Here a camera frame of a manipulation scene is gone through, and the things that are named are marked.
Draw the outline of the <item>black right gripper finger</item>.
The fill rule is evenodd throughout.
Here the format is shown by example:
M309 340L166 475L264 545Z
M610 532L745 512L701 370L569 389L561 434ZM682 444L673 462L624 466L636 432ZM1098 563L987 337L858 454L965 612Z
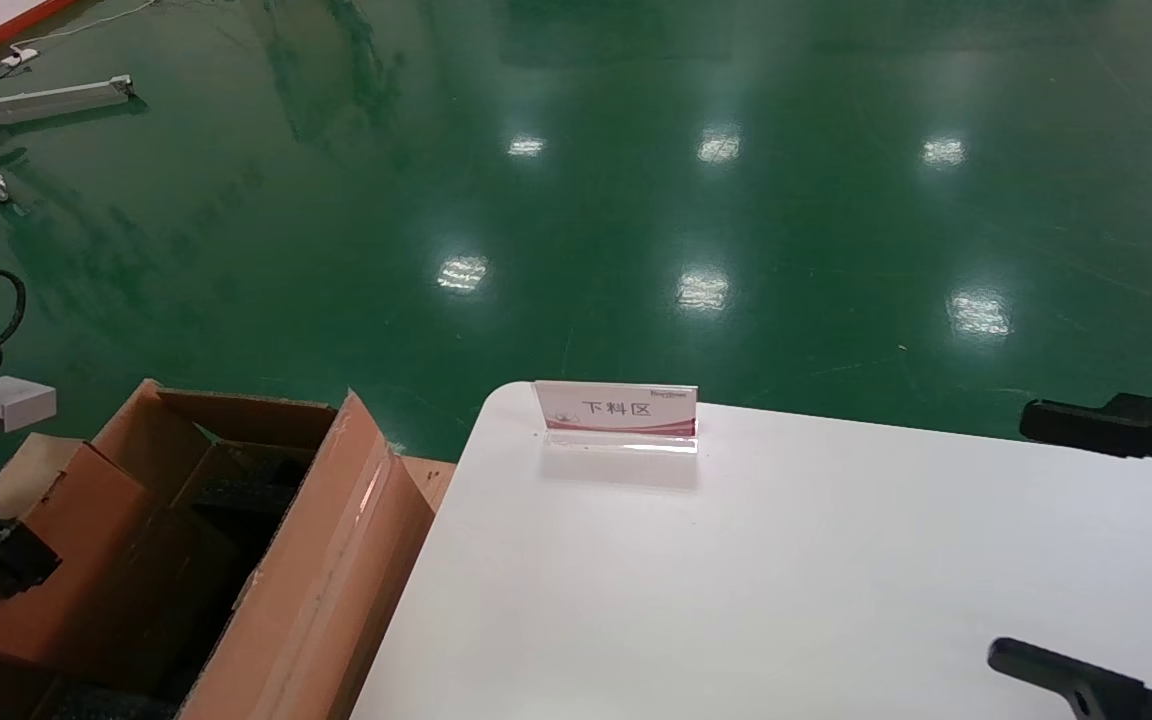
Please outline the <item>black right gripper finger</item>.
M1009 637L992 641L987 664L1005 676L1058 694L1076 719L1152 719L1152 688L1134 676Z
M1094 454L1152 458L1152 397L1119 393L1101 407L1030 401L1021 410L1020 434Z

